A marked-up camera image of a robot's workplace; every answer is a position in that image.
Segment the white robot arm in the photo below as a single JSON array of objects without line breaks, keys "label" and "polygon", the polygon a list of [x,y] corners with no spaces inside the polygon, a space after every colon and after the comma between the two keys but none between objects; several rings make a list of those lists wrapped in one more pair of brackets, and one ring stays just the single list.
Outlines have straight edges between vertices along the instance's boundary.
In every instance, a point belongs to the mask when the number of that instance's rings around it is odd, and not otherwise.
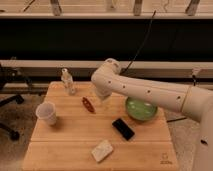
[{"label": "white robot arm", "polygon": [[92,76],[100,99],[113,92],[185,114],[200,123],[192,171],[213,171],[213,91],[197,86],[120,75],[120,63],[106,59]]}]

